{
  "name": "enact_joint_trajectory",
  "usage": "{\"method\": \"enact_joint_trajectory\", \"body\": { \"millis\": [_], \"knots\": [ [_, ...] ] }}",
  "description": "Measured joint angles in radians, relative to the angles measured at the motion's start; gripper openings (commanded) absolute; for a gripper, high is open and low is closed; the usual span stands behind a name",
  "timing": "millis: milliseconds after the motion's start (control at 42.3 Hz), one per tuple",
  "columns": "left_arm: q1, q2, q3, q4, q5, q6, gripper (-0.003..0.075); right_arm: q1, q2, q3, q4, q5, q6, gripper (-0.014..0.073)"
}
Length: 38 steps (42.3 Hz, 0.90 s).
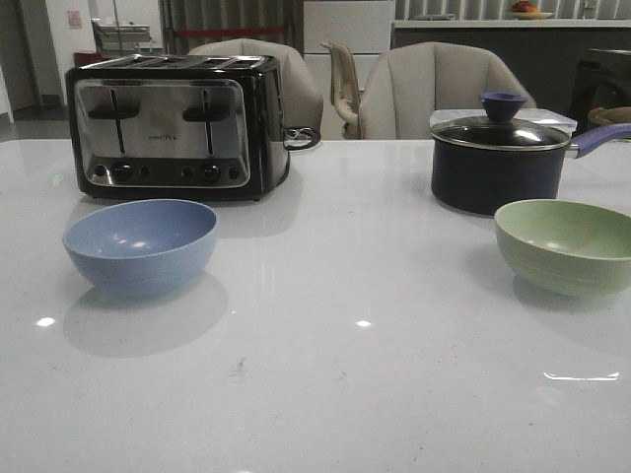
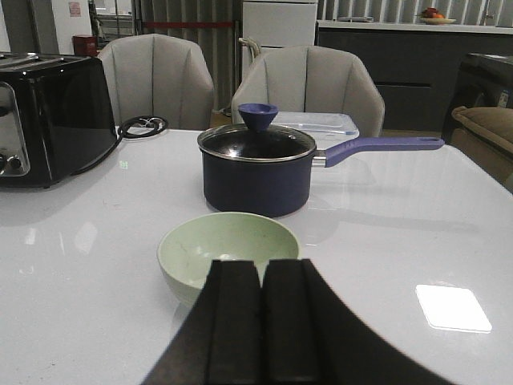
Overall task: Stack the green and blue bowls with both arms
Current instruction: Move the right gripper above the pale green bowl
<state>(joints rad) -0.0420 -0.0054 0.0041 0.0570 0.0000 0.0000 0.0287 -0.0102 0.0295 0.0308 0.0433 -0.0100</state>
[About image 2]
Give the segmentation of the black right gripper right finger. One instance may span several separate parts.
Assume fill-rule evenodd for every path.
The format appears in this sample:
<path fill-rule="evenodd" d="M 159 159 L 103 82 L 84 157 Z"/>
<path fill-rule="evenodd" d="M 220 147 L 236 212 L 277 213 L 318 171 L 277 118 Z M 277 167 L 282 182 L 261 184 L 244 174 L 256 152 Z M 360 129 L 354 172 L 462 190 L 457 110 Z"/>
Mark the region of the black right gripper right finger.
<path fill-rule="evenodd" d="M 266 384 L 445 384 L 371 330 L 313 263 L 274 260 L 263 283 Z"/>

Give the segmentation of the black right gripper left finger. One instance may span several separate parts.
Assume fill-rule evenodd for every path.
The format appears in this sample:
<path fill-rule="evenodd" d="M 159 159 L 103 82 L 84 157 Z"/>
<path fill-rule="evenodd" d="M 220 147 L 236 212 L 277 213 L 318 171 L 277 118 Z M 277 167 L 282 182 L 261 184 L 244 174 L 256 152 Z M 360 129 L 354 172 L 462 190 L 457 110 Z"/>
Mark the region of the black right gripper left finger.
<path fill-rule="evenodd" d="M 251 261 L 213 261 L 204 288 L 144 384 L 259 384 L 261 287 Z"/>

